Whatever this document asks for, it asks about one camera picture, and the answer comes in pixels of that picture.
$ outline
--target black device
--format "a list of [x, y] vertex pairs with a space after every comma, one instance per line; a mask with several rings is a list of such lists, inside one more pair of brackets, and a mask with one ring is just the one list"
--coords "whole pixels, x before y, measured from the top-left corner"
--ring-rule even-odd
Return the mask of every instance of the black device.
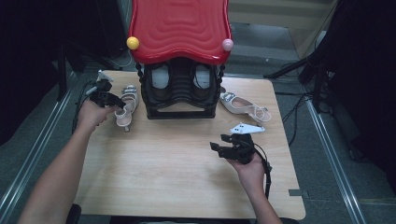
[[[81, 109], [82, 95], [84, 94], [84, 91], [89, 84], [92, 84], [92, 81], [89, 81], [84, 85], [78, 97], [78, 101], [76, 102], [76, 113], [73, 119], [72, 133], [77, 127], [78, 112]], [[108, 79], [101, 78], [98, 81], [94, 82], [92, 88], [85, 93], [86, 98], [89, 97], [91, 101], [95, 102], [101, 107], [117, 105], [119, 108], [123, 108], [125, 106], [125, 103], [120, 99], [120, 97], [109, 92], [111, 90], [111, 87], [112, 85], [110, 84]]]
[[111, 87], [112, 85], [107, 79], [100, 79], [94, 85], [95, 90], [90, 93], [90, 100], [101, 107], [117, 105], [119, 108], [123, 108], [125, 103], [118, 96], [109, 92]]
[[[262, 166], [266, 174], [265, 197], [268, 198], [271, 187], [270, 173], [272, 167], [266, 158], [264, 150], [262, 150], [260, 146], [256, 145], [253, 142], [250, 133], [233, 133], [232, 135], [222, 134], [220, 137], [222, 141], [233, 144], [232, 147], [221, 147], [217, 143], [210, 142], [210, 147], [212, 148], [212, 150], [219, 153], [220, 158], [239, 161], [242, 164], [250, 163], [252, 160], [252, 156], [255, 152], [257, 152], [258, 155], [262, 158]], [[258, 146], [262, 150], [265, 158], [260, 153], [260, 151], [255, 148], [255, 146]]]

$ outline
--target black stand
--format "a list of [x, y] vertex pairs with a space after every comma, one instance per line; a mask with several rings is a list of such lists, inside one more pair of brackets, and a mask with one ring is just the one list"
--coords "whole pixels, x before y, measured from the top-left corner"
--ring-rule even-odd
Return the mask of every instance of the black stand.
[[332, 70], [332, 64], [329, 62], [331, 61], [331, 58], [333, 58], [334, 47], [337, 46], [337, 41], [342, 35], [340, 30], [347, 29], [345, 26], [346, 23], [344, 21], [347, 20], [347, 13], [350, 9], [350, 6], [351, 4], [344, 3], [342, 0], [337, 3], [329, 30], [314, 52], [296, 63], [288, 65], [271, 75], [264, 75], [263, 77], [282, 77], [288, 72], [304, 66], [302, 73], [299, 75], [299, 81], [302, 84], [307, 84], [314, 76], [316, 76], [315, 88], [313, 92], [313, 105], [319, 113], [320, 110], [318, 106], [320, 101], [320, 90], [323, 85], [324, 78], [327, 75], [327, 71]]
[[[225, 66], [218, 68], [214, 64], [205, 64], [209, 71], [209, 87], [202, 88], [194, 84], [196, 78], [196, 61], [176, 57], [166, 62], [169, 83], [164, 89], [152, 86], [152, 71], [163, 63], [136, 63], [137, 74], [141, 84], [142, 99], [148, 112], [148, 119], [213, 119], [220, 96], [220, 84]], [[176, 103], [186, 103], [196, 107], [190, 111], [162, 111]]]

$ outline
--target metal rail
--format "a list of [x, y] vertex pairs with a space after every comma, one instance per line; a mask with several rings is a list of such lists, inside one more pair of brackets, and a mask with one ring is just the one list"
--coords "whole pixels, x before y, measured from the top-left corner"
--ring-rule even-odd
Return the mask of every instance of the metal rail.
[[6, 190], [3, 198], [0, 202], [0, 224], [6, 224], [14, 210], [18, 199], [21, 197], [23, 190], [29, 181], [35, 166], [37, 165], [51, 135], [53, 130], [55, 129], [56, 124], [62, 113], [64, 112], [64, 108], [67, 105], [67, 102], [70, 99], [71, 90], [73, 90], [74, 86], [78, 82], [78, 76], [74, 72], [70, 74], [68, 79], [68, 87], [66, 94], [62, 98], [61, 101], [55, 104], [52, 112], [49, 115], [41, 133], [35, 140], [34, 145], [30, 149], [29, 154], [27, 155], [21, 169], [18, 171], [17, 176], [14, 181]]
[[341, 195], [343, 196], [346, 209], [354, 224], [365, 224], [367, 223], [359, 202], [355, 196], [352, 186], [349, 183], [346, 173], [344, 172], [343, 166], [338, 159], [337, 153], [332, 145], [332, 140], [326, 130], [321, 115], [317, 113], [311, 101], [306, 101], [309, 113], [311, 114], [312, 120], [314, 121], [315, 127], [317, 128], [320, 141], [325, 149], [327, 159], [330, 166], [332, 167], [332, 173], [334, 174], [335, 180], [337, 181], [338, 188], [340, 189]]

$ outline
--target red plastic seat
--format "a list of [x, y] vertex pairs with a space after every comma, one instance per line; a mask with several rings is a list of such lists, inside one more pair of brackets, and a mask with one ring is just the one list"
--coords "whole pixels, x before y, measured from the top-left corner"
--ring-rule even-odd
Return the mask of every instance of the red plastic seat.
[[231, 39], [228, 0], [134, 0], [129, 36], [137, 63], [160, 63], [187, 57], [223, 64], [230, 56], [222, 42]]

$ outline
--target high heel shoe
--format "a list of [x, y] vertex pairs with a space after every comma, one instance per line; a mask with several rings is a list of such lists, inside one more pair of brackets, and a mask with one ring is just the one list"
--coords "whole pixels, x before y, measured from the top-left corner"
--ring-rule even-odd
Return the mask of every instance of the high heel shoe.
[[129, 85], [122, 90], [121, 100], [125, 103], [124, 108], [120, 108], [114, 112], [117, 118], [117, 125], [120, 127], [128, 127], [131, 124], [132, 114], [139, 105], [139, 97], [137, 88]]
[[220, 94], [220, 101], [233, 114], [248, 114], [258, 123], [263, 123], [271, 119], [271, 114], [265, 107], [259, 107], [241, 97], [235, 96], [232, 92]]

